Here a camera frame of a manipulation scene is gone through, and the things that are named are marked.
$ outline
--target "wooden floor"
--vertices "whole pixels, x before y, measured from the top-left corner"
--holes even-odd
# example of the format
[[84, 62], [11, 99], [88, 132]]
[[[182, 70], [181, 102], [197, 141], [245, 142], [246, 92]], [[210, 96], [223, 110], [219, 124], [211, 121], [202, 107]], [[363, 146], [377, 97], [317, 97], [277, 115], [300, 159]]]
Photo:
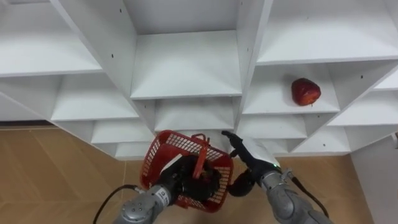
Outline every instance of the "wooden floor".
[[[335, 223], [373, 223], [349, 156], [285, 158]], [[59, 129], [0, 131], [0, 223], [92, 223], [104, 198], [122, 184], [138, 184], [141, 162], [120, 162]], [[234, 176], [244, 170], [237, 162]], [[108, 204], [100, 223], [112, 223], [123, 201]], [[215, 214], [167, 208], [156, 223], [270, 223], [266, 196], [256, 187], [247, 197], [228, 197]]]

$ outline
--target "red apple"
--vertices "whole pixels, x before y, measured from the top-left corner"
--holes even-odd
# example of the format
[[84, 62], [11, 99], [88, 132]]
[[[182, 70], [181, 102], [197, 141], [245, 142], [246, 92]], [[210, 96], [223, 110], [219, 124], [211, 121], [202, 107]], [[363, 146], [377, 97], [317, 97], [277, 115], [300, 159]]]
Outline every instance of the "red apple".
[[292, 83], [293, 101], [300, 106], [313, 104], [320, 96], [321, 88], [311, 80], [299, 78]]

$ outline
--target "mesh basket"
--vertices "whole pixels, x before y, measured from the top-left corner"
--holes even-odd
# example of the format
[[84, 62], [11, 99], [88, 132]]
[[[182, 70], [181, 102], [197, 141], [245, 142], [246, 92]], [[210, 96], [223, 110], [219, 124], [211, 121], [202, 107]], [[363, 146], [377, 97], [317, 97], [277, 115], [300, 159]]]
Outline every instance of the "mesh basket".
[[207, 160], [210, 166], [217, 169], [221, 174], [220, 189], [205, 202], [180, 195], [175, 204], [183, 208], [192, 207], [204, 212], [217, 212], [228, 193], [226, 187], [231, 180], [233, 162], [227, 153], [211, 147], [209, 140], [206, 139], [204, 134], [188, 137], [169, 130], [160, 132], [145, 156], [141, 169], [142, 186], [149, 189], [159, 178], [163, 167], [175, 156], [198, 154], [199, 159], [193, 177], [199, 177], [203, 163]]

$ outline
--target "black cable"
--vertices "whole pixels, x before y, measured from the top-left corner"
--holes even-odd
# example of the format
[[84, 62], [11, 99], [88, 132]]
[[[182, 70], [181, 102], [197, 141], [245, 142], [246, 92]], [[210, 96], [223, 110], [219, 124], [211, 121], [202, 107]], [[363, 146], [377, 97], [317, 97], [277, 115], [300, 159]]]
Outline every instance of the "black cable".
[[312, 195], [309, 191], [306, 190], [306, 188], [301, 184], [301, 182], [298, 180], [297, 177], [292, 177], [292, 182], [306, 195], [308, 195], [323, 211], [326, 217], [329, 218], [329, 213], [328, 210], [325, 208], [325, 206], [322, 205], [322, 203], [314, 196]]
[[100, 216], [102, 210], [104, 209], [105, 205], [108, 203], [108, 201], [111, 199], [111, 197], [113, 197], [113, 195], [115, 195], [116, 193], [118, 193], [120, 190], [122, 189], [131, 189], [131, 190], [135, 190], [136, 188], [138, 188], [137, 185], [132, 185], [132, 184], [124, 184], [118, 188], [116, 188], [114, 191], [112, 191], [105, 199], [105, 201], [102, 203], [102, 205], [100, 206], [100, 208], [97, 211], [97, 214], [95, 214], [94, 220], [93, 220], [93, 224], [97, 223], [97, 219]]

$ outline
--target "basket handle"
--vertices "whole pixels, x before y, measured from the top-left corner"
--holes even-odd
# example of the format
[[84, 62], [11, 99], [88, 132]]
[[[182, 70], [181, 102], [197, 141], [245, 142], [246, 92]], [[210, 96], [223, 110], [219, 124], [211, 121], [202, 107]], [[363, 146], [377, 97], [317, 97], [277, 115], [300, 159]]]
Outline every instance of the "basket handle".
[[199, 136], [201, 136], [203, 138], [204, 144], [203, 144], [203, 148], [200, 149], [199, 158], [198, 158], [197, 164], [195, 166], [195, 170], [193, 171], [192, 177], [195, 179], [198, 179], [200, 177], [201, 170], [203, 169], [203, 165], [205, 164], [205, 161], [206, 161], [207, 148], [208, 148], [208, 145], [210, 142], [210, 138], [206, 138], [206, 136], [204, 134], [194, 134], [191, 137], [198, 138]]

